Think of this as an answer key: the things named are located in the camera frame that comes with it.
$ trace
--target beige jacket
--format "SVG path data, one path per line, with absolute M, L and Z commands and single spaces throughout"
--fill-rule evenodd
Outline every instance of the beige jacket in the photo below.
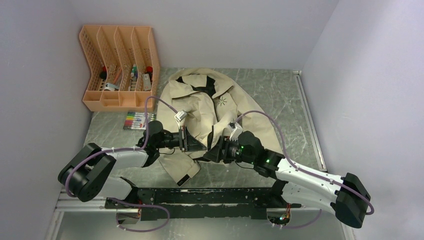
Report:
M 173 74 L 169 77 L 160 98 L 177 111 L 188 112 L 185 125 L 190 134 L 204 146 L 208 146 L 208 135 L 213 129 L 212 148 L 217 144 L 220 136 L 230 135 L 227 125 L 237 116 L 249 110 L 263 112 L 253 98 L 235 81 L 208 68 L 188 68 Z M 162 122 L 163 129 L 172 133 L 178 132 L 174 115 L 171 109 L 159 102 L 157 120 Z M 244 131 L 251 131 L 258 137 L 266 149 L 281 153 L 276 132 L 266 116 L 250 113 L 243 117 L 241 125 Z M 170 153 L 171 150 L 161 149 L 161 152 Z M 193 159 L 202 157 L 205 152 L 181 152 L 177 149 L 172 155 L 162 154 L 159 161 L 174 181 L 181 186 L 200 170 L 200 165 Z

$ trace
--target white wall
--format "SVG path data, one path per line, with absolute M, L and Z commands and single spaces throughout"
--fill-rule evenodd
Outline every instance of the white wall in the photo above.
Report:
M 359 176 L 359 240 L 424 239 L 424 2 L 341 0 L 303 68 L 325 162 Z
M 40 240 L 90 119 L 81 22 L 68 1 L 6 0 L 0 23 L 0 239 Z
M 71 0 L 85 24 L 154 28 L 165 67 L 300 70 L 338 0 Z

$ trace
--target plastic storage box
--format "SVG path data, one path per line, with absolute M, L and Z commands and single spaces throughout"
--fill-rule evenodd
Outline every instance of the plastic storage box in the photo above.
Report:
M 145 100 L 155 95 L 159 81 L 158 52 L 152 28 L 149 26 L 84 25 L 79 34 L 82 48 L 91 70 L 91 78 L 82 101 L 93 112 L 144 111 Z M 136 64 L 138 76 L 132 81 Z M 100 73 L 106 68 L 107 77 Z M 143 91 L 143 74 L 152 67 L 151 90 Z M 121 69 L 119 90 L 104 90 L 113 84 Z M 149 99 L 147 110 L 154 108 Z

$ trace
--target black tag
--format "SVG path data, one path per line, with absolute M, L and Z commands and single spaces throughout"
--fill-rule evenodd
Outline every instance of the black tag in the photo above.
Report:
M 183 185 L 185 182 L 187 182 L 187 180 L 190 179 L 190 176 L 188 174 L 186 174 L 183 178 L 181 178 L 181 180 L 179 180 L 176 184 L 178 185 L 178 187 L 181 187 L 181 185 Z

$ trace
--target marble surface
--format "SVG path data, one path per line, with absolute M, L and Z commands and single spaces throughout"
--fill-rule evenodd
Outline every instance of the marble surface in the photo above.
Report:
M 160 71 L 157 95 L 160 96 L 170 75 L 182 68 Z M 235 80 L 281 126 L 291 159 L 308 167 L 319 169 L 309 133 L 301 96 L 291 70 L 215 68 Z M 124 130 L 126 112 L 94 112 L 85 143 L 101 147 L 134 146 L 142 132 Z M 265 178 L 254 170 L 243 169 L 232 163 L 228 167 L 201 162 L 201 170 L 183 188 L 270 187 L 274 179 Z M 130 167 L 113 171 L 111 176 L 123 176 L 140 188 L 178 188 L 159 161 L 149 167 Z

